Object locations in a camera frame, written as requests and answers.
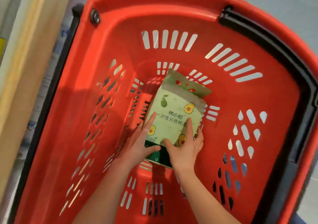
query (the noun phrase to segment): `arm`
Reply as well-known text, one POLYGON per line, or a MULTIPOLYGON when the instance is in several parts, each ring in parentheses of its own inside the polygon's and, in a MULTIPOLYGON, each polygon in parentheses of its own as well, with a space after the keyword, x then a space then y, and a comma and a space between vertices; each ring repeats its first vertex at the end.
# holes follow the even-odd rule
POLYGON ((120 155, 112 162, 105 177, 78 213, 73 224, 114 223, 120 196, 131 169, 149 154, 160 150, 160 146, 149 148, 144 146, 156 115, 154 112, 144 127, 141 123, 135 133, 128 138, 120 155))
POLYGON ((203 134, 197 130, 193 140, 192 121, 187 124, 187 138, 182 147, 177 148, 165 139, 165 146, 170 156, 175 174, 187 195, 191 209, 199 224, 240 224, 205 188, 194 173, 197 154, 203 147, 203 134))

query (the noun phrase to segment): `shopping basket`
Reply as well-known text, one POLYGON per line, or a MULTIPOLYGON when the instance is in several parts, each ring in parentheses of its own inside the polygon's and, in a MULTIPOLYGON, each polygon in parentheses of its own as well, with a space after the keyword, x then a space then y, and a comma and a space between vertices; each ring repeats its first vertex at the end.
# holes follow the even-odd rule
MULTIPOLYGON (((78 15, 28 153, 16 224, 72 222, 169 68, 212 90, 195 165, 204 186, 242 224, 288 222, 318 145, 318 60, 299 37, 242 0, 89 0, 78 15)), ((196 223, 186 196, 173 170, 143 161, 116 223, 196 223)))

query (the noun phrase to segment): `green package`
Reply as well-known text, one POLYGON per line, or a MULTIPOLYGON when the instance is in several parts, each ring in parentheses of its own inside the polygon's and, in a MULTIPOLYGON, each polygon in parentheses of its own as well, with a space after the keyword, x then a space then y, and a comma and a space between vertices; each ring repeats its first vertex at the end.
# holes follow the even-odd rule
POLYGON ((149 161, 171 167, 163 140, 167 138, 174 146, 182 146, 186 139, 188 118, 192 120, 193 134, 195 134, 206 108, 206 102, 202 98, 211 92, 205 86, 189 81, 182 74, 169 69, 146 116, 148 121, 153 112, 157 113, 148 132, 145 146, 161 145, 161 151, 147 157, 149 161))

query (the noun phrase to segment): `avocado icon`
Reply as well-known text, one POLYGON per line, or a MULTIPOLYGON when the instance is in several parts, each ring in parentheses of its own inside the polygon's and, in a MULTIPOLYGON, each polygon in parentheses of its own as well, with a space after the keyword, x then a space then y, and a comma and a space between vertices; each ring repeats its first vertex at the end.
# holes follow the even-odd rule
POLYGON ((186 138, 186 136, 184 134, 179 135, 179 139, 178 139, 179 146, 182 146, 185 143, 185 138, 186 138))
POLYGON ((167 103, 165 97, 168 97, 168 95, 164 95, 164 96, 162 97, 162 99, 161 99, 161 106, 164 107, 164 108, 167 107, 167 105, 168 105, 168 103, 167 103))
POLYGON ((195 105, 194 103, 189 103, 185 106, 184 111, 186 114, 191 114, 193 112, 195 105))
POLYGON ((155 131, 156 131, 156 126, 152 125, 150 127, 150 130, 148 131, 148 134, 149 135, 154 135, 155 134, 155 131))

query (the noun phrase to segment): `right hand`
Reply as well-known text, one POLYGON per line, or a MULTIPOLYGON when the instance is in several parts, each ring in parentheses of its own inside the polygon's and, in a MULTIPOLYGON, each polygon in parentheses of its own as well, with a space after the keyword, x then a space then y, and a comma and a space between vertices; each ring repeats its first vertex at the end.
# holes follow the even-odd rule
POLYGON ((194 172, 197 154, 203 147, 203 134, 197 129, 197 137, 193 139, 192 120, 188 119, 186 140, 183 146, 175 147, 169 139, 164 140, 165 147, 170 156, 172 167, 177 173, 194 172))

